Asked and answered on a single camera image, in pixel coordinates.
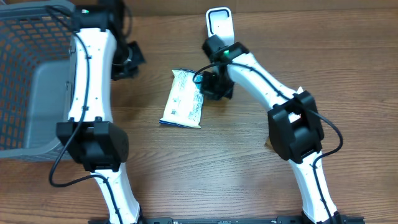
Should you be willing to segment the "yellow snack bag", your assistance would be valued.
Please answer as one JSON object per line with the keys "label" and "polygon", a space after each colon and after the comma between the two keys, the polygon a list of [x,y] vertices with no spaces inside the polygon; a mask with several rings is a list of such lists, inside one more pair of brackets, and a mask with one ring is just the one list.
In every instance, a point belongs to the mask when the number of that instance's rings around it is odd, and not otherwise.
{"label": "yellow snack bag", "polygon": [[174,80],[160,124],[200,129],[204,96],[193,81],[194,70],[172,69]]}

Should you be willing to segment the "white bamboo print tube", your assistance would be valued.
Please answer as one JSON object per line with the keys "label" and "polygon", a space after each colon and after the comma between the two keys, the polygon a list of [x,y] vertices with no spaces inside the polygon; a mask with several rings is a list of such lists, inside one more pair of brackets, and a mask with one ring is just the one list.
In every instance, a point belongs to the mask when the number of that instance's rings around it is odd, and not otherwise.
{"label": "white bamboo print tube", "polygon": [[[297,89],[296,93],[299,94],[299,93],[302,93],[302,92],[303,92],[303,88],[300,86]],[[293,123],[294,121],[298,120],[301,117],[302,117],[301,114],[295,114],[295,113],[290,113],[289,116],[288,116],[290,123]],[[270,137],[268,137],[268,139],[266,141],[266,146],[268,148],[270,148],[270,149],[274,149],[273,146],[272,146]]]}

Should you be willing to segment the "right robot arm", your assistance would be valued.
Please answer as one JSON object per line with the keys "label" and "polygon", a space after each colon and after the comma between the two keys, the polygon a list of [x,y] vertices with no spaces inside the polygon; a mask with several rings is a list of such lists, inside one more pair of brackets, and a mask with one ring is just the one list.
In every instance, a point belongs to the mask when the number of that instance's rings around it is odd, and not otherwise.
{"label": "right robot arm", "polygon": [[304,223],[342,223],[328,191],[322,167],[322,123],[314,97],[293,90],[274,78],[241,43],[224,43],[217,35],[207,38],[202,49],[210,60],[202,74],[200,91],[211,100],[231,98],[234,84],[241,85],[267,111],[269,142],[288,161],[302,197]]}

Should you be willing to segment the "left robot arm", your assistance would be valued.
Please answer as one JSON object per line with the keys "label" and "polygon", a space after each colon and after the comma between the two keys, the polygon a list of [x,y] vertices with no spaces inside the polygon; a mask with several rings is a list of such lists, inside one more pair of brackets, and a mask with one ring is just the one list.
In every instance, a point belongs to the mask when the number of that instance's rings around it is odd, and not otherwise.
{"label": "left robot arm", "polygon": [[59,188],[95,180],[109,210],[106,223],[145,222],[127,176],[129,138],[111,112],[111,81],[134,77],[145,62],[138,44],[127,42],[123,32],[127,12],[123,1],[98,1],[68,13],[76,59],[74,91],[67,120],[57,123],[56,135],[63,145],[60,155],[69,154],[88,175],[55,183],[59,157],[49,173],[50,185]]}

